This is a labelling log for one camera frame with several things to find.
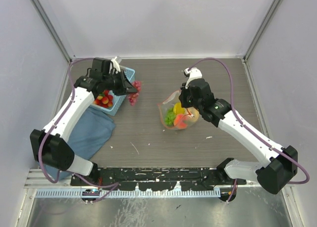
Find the light blue plastic basket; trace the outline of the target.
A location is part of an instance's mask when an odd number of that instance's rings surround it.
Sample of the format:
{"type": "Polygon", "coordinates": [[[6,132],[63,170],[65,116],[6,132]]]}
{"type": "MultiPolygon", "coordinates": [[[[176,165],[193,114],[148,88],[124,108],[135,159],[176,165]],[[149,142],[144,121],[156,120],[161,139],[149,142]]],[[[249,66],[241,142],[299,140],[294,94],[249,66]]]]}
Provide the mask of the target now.
{"type": "MultiPolygon", "coordinates": [[[[135,81],[135,70],[128,68],[128,67],[121,67],[121,70],[125,73],[127,79],[133,83],[135,81]]],[[[91,104],[90,107],[96,109],[96,110],[101,110],[104,113],[106,113],[107,115],[110,116],[114,116],[118,109],[120,108],[121,104],[123,103],[123,101],[125,100],[126,96],[116,96],[112,91],[110,91],[110,93],[113,95],[113,107],[112,108],[103,108],[100,106],[97,106],[95,104],[91,104]]]]}

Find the yellow star fruit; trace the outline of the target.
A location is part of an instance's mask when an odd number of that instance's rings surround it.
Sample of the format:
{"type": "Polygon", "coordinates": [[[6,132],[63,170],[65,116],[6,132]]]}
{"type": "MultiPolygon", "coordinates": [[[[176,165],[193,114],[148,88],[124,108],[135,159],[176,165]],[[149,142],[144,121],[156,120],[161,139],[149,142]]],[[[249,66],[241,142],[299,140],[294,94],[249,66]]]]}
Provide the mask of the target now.
{"type": "Polygon", "coordinates": [[[175,115],[179,115],[179,114],[184,114],[185,113],[185,109],[182,107],[181,103],[178,102],[174,105],[173,107],[173,113],[175,115]]]}

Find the red strawberries pile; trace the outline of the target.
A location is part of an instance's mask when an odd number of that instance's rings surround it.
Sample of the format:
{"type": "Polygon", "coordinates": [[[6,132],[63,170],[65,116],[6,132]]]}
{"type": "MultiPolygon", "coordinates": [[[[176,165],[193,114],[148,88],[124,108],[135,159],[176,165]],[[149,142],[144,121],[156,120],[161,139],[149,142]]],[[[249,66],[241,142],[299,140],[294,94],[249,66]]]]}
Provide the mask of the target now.
{"type": "Polygon", "coordinates": [[[113,107],[113,95],[109,90],[105,90],[100,93],[97,98],[94,100],[93,104],[103,107],[103,108],[112,108],[113,107]]]}

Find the clear zip bag orange zipper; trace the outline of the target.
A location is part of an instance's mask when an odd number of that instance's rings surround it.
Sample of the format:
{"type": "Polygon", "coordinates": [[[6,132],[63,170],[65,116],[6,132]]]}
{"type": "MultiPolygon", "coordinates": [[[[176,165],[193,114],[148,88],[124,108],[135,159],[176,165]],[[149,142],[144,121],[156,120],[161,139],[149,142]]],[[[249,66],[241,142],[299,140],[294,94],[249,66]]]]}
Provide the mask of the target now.
{"type": "Polygon", "coordinates": [[[180,90],[174,91],[158,104],[160,120],[166,129],[184,130],[198,122],[200,114],[194,107],[183,108],[179,100],[180,90]]]}

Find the orange peach fruit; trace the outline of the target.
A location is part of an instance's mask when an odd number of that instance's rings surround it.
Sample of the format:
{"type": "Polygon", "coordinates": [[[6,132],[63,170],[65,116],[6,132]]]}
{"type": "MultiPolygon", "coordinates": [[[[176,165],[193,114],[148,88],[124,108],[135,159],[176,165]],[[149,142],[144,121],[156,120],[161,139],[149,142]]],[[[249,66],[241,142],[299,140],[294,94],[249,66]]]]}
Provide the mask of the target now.
{"type": "Polygon", "coordinates": [[[178,130],[183,130],[189,127],[187,121],[190,120],[191,116],[189,114],[178,114],[173,122],[173,125],[178,130]]]}

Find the green grape bunch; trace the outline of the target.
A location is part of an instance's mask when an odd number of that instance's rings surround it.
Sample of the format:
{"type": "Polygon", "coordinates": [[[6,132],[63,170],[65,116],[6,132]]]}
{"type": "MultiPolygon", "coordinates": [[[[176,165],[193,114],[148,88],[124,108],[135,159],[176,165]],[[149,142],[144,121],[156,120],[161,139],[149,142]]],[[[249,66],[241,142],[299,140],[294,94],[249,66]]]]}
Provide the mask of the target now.
{"type": "Polygon", "coordinates": [[[164,122],[167,126],[173,126],[176,115],[174,113],[174,109],[170,108],[167,110],[164,116],[164,122]]]}

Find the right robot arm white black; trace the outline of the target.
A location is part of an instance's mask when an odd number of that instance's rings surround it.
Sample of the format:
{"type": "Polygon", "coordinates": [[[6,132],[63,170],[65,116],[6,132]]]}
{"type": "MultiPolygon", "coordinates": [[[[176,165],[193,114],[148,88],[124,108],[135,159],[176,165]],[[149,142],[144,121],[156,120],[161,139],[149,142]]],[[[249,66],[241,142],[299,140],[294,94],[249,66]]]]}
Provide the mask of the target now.
{"type": "Polygon", "coordinates": [[[295,162],[298,152],[292,147],[283,147],[273,142],[246,122],[231,104],[215,98],[204,79],[183,83],[179,96],[182,107],[193,107],[202,118],[227,132],[247,148],[256,162],[244,162],[228,158],[221,163],[217,178],[222,184],[234,179],[258,182],[271,194],[278,194],[297,174],[295,162]]]}

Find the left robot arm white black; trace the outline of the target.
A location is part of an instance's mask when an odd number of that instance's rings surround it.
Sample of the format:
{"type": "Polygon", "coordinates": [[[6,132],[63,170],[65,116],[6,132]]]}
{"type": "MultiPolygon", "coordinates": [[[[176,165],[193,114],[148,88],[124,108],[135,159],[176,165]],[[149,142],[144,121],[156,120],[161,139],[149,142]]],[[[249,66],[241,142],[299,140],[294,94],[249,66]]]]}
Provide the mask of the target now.
{"type": "Polygon", "coordinates": [[[49,176],[46,166],[56,168],[58,172],[80,175],[87,185],[95,185],[99,181],[97,164],[76,155],[68,140],[85,110],[103,91],[110,90],[116,96],[137,93],[120,62],[117,56],[112,59],[92,58],[92,66],[86,74],[71,82],[71,95],[55,117],[41,130],[31,132],[34,159],[51,183],[56,183],[58,179],[49,176]]]}

